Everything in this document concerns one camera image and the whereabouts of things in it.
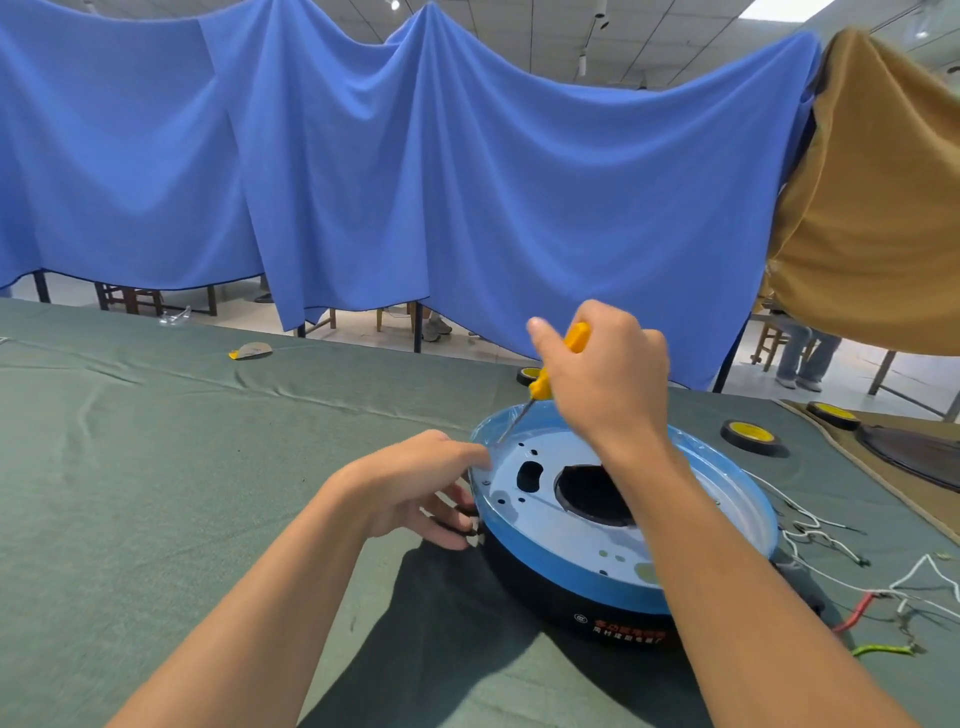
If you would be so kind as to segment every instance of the floor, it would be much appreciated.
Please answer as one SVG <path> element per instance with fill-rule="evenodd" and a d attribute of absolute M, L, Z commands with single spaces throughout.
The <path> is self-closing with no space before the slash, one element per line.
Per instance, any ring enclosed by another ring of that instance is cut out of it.
<path fill-rule="evenodd" d="M 47 281 L 50 297 L 54 303 L 97 308 L 92 283 L 56 274 L 47 274 Z M 253 302 L 253 299 L 261 293 L 257 279 L 239 280 L 217 286 L 219 315 L 211 318 L 199 313 L 193 314 L 190 318 L 191 325 L 214 325 L 265 333 L 282 333 L 275 308 L 268 303 Z M 33 279 L 31 277 L 21 279 L 14 285 L 13 295 L 15 298 L 36 301 Z M 167 303 L 191 304 L 198 308 L 204 308 L 206 303 L 204 291 L 172 292 L 164 294 L 164 299 Z M 120 306 L 117 306 L 117 309 L 118 312 L 122 311 Z M 424 342 L 423 353 L 517 366 L 530 363 L 530 360 L 525 357 L 470 336 L 464 328 L 453 322 L 449 323 L 453 326 L 453 333 L 441 337 L 437 343 Z M 768 400 L 824 400 L 848 409 L 906 415 L 921 419 L 940 419 L 922 407 L 888 392 L 881 391 L 875 397 L 869 397 L 867 390 L 876 374 L 877 364 L 883 356 L 883 351 L 851 341 L 845 341 L 834 356 L 830 371 L 823 382 L 823 393 L 815 395 L 802 389 L 784 389 L 774 381 L 773 369 L 764 373 L 762 364 L 750 363 L 750 356 L 756 348 L 760 329 L 760 323 L 748 325 L 724 388 L 725 393 Z M 380 332 L 376 330 L 376 314 L 373 311 L 337 311 L 336 329 L 320 328 L 311 333 L 309 338 L 360 346 L 385 347 L 399 351 L 413 349 L 410 317 L 406 315 L 403 307 L 390 309 L 384 313 L 383 330 Z M 946 363 L 949 369 L 948 374 L 946 376 L 942 374 L 944 366 L 941 366 L 938 375 L 934 377 L 935 381 L 924 380 L 923 373 L 928 368 L 917 366 L 911 368 L 910 357 L 900 355 L 886 383 L 914 399 L 945 410 L 956 395 L 956 388 L 960 387 L 960 359 L 956 361 L 943 359 L 939 363 L 942 365 Z"/>

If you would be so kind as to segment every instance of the shoe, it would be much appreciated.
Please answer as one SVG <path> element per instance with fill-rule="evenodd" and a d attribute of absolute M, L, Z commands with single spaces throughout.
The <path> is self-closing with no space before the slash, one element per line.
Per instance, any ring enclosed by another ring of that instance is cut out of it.
<path fill-rule="evenodd" d="M 808 389 L 811 392 L 823 392 L 824 388 L 820 386 L 818 381 L 810 381 L 809 379 L 802 379 L 799 376 L 797 377 L 797 383 L 802 386 L 804 389 Z"/>
<path fill-rule="evenodd" d="M 451 333 L 453 331 L 453 329 L 450 328 L 450 324 L 440 318 L 440 316 L 437 317 L 436 321 L 428 321 L 427 324 L 435 328 L 438 333 Z"/>
<path fill-rule="evenodd" d="M 423 338 L 423 341 L 430 343 L 440 341 L 440 332 L 437 331 L 437 325 L 432 321 L 428 321 L 423 325 L 423 331 L 420 336 Z"/>

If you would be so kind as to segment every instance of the mounting hole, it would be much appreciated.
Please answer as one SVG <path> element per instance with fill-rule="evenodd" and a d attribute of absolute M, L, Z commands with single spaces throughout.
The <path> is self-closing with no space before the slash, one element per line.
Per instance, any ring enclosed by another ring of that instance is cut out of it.
<path fill-rule="evenodd" d="M 603 525 L 627 526 L 634 517 L 601 465 L 568 465 L 557 476 L 557 501 L 570 513 Z"/>
<path fill-rule="evenodd" d="M 516 486 L 524 493 L 536 493 L 540 489 L 543 465 L 536 460 L 527 460 L 516 471 Z"/>

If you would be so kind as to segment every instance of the hand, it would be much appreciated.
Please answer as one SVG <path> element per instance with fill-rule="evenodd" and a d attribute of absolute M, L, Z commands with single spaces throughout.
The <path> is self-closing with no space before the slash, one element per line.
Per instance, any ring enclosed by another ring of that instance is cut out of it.
<path fill-rule="evenodd" d="M 567 424 L 601 458 L 614 447 L 635 448 L 637 438 L 665 441 L 670 360 L 663 334 L 597 301 L 580 306 L 573 323 L 581 321 L 590 325 L 581 353 L 571 352 L 543 319 L 527 325 Z"/>
<path fill-rule="evenodd" d="M 385 536 L 405 526 L 437 546 L 462 549 L 468 545 L 473 521 L 438 493 L 457 505 L 472 507 L 473 496 L 457 480 L 473 466 L 491 466 L 486 448 L 427 430 L 367 455 L 345 470 L 353 471 L 352 480 L 367 489 L 365 497 L 374 503 L 371 536 Z M 447 530 L 441 522 L 460 533 Z"/>

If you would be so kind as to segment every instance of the table leg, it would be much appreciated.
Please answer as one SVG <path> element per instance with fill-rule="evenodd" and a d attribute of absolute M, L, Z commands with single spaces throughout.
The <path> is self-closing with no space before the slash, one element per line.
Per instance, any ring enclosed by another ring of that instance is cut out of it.
<path fill-rule="evenodd" d="M 414 303 L 414 353 L 420 353 L 423 342 L 423 304 Z"/>
<path fill-rule="evenodd" d="M 727 375 L 730 373 L 730 368 L 733 366 L 733 358 L 736 356 L 736 350 L 740 348 L 740 340 L 743 338 L 743 332 L 747 330 L 747 324 L 749 322 L 749 318 L 743 322 L 743 326 L 740 327 L 740 333 L 736 335 L 736 339 L 733 341 L 733 346 L 730 347 L 730 350 L 724 357 L 723 364 L 720 365 L 720 371 L 717 372 L 717 379 L 713 381 L 713 392 L 715 394 L 720 394 L 723 392 L 723 386 L 727 383 Z"/>
<path fill-rule="evenodd" d="M 36 286 L 36 297 L 41 303 L 50 302 L 50 289 L 47 288 L 47 277 L 43 271 L 34 271 L 34 285 Z"/>
<path fill-rule="evenodd" d="M 880 385 L 883 384 L 883 379 L 887 376 L 887 372 L 890 371 L 890 365 L 894 363 L 894 356 L 896 355 L 896 352 L 887 352 L 884 355 L 883 362 L 880 364 L 880 368 L 876 371 L 874 381 L 871 382 L 870 389 L 867 390 L 867 394 L 871 397 L 880 391 Z"/>

